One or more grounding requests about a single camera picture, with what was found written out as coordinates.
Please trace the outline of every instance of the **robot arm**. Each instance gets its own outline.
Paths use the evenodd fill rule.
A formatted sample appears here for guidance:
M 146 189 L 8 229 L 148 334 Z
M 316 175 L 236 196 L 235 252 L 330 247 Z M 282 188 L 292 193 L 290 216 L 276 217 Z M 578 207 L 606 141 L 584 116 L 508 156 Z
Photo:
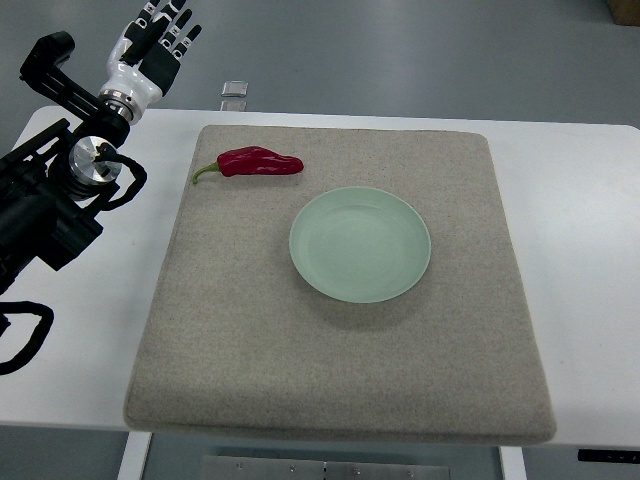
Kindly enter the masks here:
M 75 47 L 68 33 L 41 38 L 25 60 L 21 79 L 81 124 L 71 132 L 69 122 L 59 120 L 0 158 L 0 294 L 35 257 L 55 270 L 75 259 L 102 233 L 96 215 L 129 202 L 144 185 L 144 169 L 116 149 L 125 142 L 130 125 L 167 93 L 183 55 L 200 33 L 197 25 L 178 41 L 191 17 L 190 10 L 180 15 L 185 1 L 169 0 L 157 14 L 159 0 L 146 4 L 116 43 L 107 64 L 109 80 L 98 97 L 59 68 Z M 122 165 L 134 181 L 113 200 Z M 88 199 L 82 207 L 77 203 Z M 0 363 L 0 375 L 26 365 L 53 322 L 53 311 L 44 305 L 0 302 L 0 336 L 10 326 L 6 315 L 21 313 L 41 320 L 27 345 Z

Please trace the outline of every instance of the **white robotic hand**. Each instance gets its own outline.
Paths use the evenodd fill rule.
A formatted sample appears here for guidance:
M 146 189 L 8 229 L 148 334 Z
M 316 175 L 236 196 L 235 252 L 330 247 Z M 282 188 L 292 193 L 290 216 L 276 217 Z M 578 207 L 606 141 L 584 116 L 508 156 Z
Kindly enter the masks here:
M 178 16 L 186 0 L 169 0 L 155 14 L 159 2 L 150 0 L 125 28 L 109 56 L 109 80 L 98 96 L 130 125 L 135 125 L 147 107 L 171 88 L 182 57 L 202 30 L 196 25 L 178 41 L 191 10 Z

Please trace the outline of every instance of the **black cable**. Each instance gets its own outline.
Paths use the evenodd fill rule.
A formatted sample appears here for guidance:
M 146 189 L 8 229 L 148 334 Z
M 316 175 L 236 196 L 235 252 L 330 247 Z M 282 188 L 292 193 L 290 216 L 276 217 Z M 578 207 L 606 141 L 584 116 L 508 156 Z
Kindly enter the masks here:
M 34 302 L 0 302 L 0 335 L 11 325 L 5 317 L 5 314 L 11 313 L 31 313 L 39 316 L 40 322 L 24 348 L 11 360 L 0 363 L 0 375 L 13 373 L 29 363 L 42 347 L 53 324 L 53 310 L 46 305 Z
M 96 158 L 97 162 L 121 163 L 129 169 L 134 179 L 133 183 L 129 185 L 129 188 L 127 188 L 127 191 L 124 192 L 121 197 L 118 197 L 115 200 L 111 200 L 109 203 L 102 207 L 103 211 L 109 212 L 133 200 L 138 192 L 142 190 L 142 187 L 147 181 L 147 172 L 142 167 L 142 165 L 140 165 L 135 160 L 116 153 L 113 147 L 111 147 L 108 143 L 103 143 L 102 145 L 100 145 L 98 147 L 98 153 L 99 155 Z

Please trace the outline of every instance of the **light green plate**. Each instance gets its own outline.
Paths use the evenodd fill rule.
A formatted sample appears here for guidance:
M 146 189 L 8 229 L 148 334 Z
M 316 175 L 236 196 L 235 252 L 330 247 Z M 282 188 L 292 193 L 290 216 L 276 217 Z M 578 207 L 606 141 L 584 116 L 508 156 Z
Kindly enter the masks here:
M 383 190 L 347 187 L 311 200 L 298 213 L 289 251 L 300 275 L 345 302 L 389 300 L 420 280 L 431 257 L 424 221 Z

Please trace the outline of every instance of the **gray floor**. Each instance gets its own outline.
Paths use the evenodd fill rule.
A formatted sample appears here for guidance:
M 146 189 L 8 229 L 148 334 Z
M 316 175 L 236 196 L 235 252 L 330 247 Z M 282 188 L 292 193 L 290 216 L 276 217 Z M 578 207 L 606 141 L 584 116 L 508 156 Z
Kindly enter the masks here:
M 18 79 L 35 40 L 71 33 L 63 70 L 97 92 L 143 3 L 3 2 L 0 150 L 51 103 Z M 640 28 L 614 25 L 604 0 L 188 3 L 204 31 L 160 108 L 218 110 L 223 82 L 246 80 L 251 111 L 640 127 Z M 123 445 L 122 433 L 1 428 L 0 479 L 114 478 Z M 527 450 L 531 478 L 626 478 L 618 466 L 577 465 L 574 453 Z

